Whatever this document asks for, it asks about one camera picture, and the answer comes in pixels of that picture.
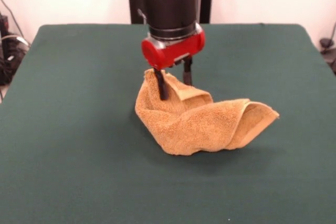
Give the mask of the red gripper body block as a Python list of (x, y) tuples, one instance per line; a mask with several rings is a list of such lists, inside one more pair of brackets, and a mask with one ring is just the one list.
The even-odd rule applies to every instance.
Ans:
[(159, 41), (150, 34), (142, 40), (142, 53), (153, 68), (164, 69), (173, 66), (186, 57), (199, 53), (205, 46), (205, 31), (196, 23), (196, 31), (180, 40)]

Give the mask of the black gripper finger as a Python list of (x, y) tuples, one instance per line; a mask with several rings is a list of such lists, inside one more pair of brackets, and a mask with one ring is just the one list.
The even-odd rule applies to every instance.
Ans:
[(183, 82), (185, 85), (192, 85), (192, 58), (184, 59)]
[(154, 69), (154, 74), (155, 74), (155, 77), (156, 77), (157, 82), (158, 82), (160, 99), (162, 101), (167, 100), (168, 99), (168, 92), (167, 92), (167, 89), (166, 89), (163, 73), (162, 73), (161, 70)]

